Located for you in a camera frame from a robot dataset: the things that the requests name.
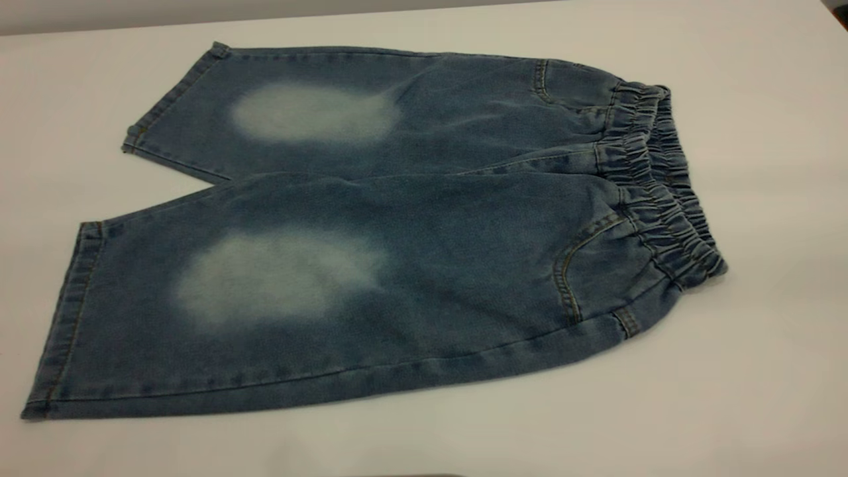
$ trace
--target blue denim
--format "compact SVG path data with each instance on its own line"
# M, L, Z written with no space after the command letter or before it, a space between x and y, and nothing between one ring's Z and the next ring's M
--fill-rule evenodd
M670 93L554 59L216 43L123 150L215 184L81 224L23 418L529 373L726 271Z

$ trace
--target gathered waistband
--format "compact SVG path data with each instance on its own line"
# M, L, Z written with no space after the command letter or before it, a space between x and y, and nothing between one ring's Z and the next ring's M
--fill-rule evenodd
M678 287L727 271L689 182L667 88L620 82L595 152L599 174L622 191L622 213Z

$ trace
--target gray wall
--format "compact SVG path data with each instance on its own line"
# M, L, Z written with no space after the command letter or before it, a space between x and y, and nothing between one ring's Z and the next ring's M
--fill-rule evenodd
M0 0L0 35L538 0Z

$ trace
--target faded knee patch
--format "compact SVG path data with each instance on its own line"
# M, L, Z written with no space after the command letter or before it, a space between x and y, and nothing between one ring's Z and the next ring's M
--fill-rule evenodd
M384 94L357 94L332 87L270 84L242 96L232 107L242 134L266 142L373 143L400 117Z
M363 238L317 230L232 233L188 262L174 297L198 321L318 318L378 288L385 254Z

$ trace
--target white table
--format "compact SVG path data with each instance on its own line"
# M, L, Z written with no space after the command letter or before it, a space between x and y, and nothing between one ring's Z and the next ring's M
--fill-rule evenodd
M570 59L674 92L731 272L578 365L270 412L18 420L76 224L206 187L119 151L213 40ZM848 33L817 0L573 0L0 37L0 475L844 476Z

